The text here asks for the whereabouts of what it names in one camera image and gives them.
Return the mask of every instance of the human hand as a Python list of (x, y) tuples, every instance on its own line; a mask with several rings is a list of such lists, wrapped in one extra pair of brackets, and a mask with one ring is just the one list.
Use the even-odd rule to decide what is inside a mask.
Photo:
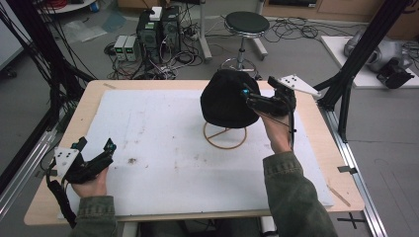
[(266, 134), (271, 141), (271, 148), (275, 154), (292, 151), (290, 146), (289, 116), (272, 118), (255, 111), (265, 126)]
[(81, 198), (105, 196), (107, 194), (106, 177), (108, 170), (109, 167), (99, 173), (99, 175), (93, 181), (88, 181), (81, 185), (71, 184), (74, 192), (77, 193)]

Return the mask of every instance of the person's left hand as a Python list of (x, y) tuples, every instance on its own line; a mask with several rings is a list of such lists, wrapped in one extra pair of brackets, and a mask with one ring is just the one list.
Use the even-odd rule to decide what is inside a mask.
[(105, 196), (107, 194), (106, 177), (108, 170), (109, 167), (103, 170), (93, 181), (88, 181), (82, 185), (71, 184), (74, 192), (81, 198)]

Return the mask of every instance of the round stool seat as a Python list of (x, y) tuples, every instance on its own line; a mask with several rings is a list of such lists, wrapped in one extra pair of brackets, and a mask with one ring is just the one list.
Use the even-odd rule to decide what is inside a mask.
[(270, 28), (268, 20), (252, 12), (233, 12), (225, 17), (229, 32), (247, 38), (259, 38)]

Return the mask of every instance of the wooden table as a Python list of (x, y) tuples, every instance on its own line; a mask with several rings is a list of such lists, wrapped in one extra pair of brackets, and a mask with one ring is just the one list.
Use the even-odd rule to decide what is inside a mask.
[[(74, 141), (88, 132), (90, 124), (100, 105), (102, 95), (107, 90), (203, 90), (209, 81), (108, 81), (90, 82), (71, 122), (65, 131), (60, 146), (70, 147)], [(272, 90), (266, 81), (259, 82), (261, 89)], [(320, 169), (335, 204), (326, 208), (330, 212), (361, 211), (364, 202), (352, 176), (340, 173), (337, 167), (345, 166), (341, 154), (311, 96), (296, 92), (298, 114), (304, 124), (306, 135), (311, 143)], [(66, 224), (57, 219), (59, 206), (43, 180), (25, 216), (28, 225)], [(119, 221), (144, 221), (188, 218), (223, 218), (270, 215), (269, 210), (240, 211), (235, 213), (210, 212), (194, 214), (168, 214), (150, 216), (120, 217)]]

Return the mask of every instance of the chair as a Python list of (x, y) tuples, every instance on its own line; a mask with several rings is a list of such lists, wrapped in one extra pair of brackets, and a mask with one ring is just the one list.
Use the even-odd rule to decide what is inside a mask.
[[(255, 64), (244, 58), (244, 40), (262, 37), (270, 28), (268, 20), (257, 13), (233, 12), (225, 17), (224, 25), (230, 33), (241, 36), (242, 39), (237, 57), (228, 58), (221, 64), (220, 68), (230, 68), (246, 72), (255, 71), (257, 73)], [(235, 66), (227, 65), (227, 63), (231, 61), (237, 61)], [(249, 63), (253, 68), (244, 68), (244, 62)]]

